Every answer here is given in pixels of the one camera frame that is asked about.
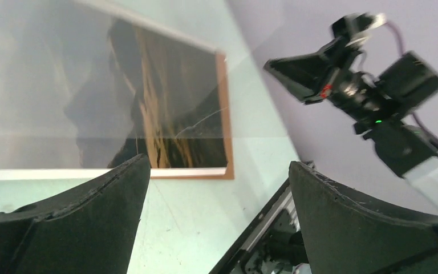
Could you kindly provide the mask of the landscape photo print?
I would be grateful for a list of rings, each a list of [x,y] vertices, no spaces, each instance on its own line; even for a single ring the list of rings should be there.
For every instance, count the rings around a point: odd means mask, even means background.
[[[225,168],[217,51],[113,1],[0,1],[0,180]]]

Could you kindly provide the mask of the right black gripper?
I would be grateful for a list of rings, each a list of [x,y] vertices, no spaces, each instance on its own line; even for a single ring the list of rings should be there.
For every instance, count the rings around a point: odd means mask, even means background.
[[[263,69],[302,103],[329,100],[355,121],[384,119],[383,99],[375,95],[359,72],[334,70],[329,61],[355,59],[361,51],[337,37],[317,53],[269,59]]]

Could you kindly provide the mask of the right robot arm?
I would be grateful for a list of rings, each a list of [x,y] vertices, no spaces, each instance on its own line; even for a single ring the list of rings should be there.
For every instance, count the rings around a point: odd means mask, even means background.
[[[363,44],[336,37],[311,54],[269,59],[264,70],[301,103],[328,101],[353,119],[378,158],[438,208],[438,141],[403,120],[438,91],[438,75],[408,52],[368,82],[364,71],[351,68]]]

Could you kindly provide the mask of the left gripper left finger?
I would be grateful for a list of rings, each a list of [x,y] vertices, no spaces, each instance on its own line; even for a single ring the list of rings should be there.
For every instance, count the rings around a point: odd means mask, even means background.
[[[151,177],[138,155],[50,198],[0,212],[0,273],[126,273]]]

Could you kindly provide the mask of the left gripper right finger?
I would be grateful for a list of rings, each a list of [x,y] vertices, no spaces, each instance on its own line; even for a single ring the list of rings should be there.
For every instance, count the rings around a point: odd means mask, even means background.
[[[385,202],[302,162],[291,193],[314,273],[438,273],[438,215]]]

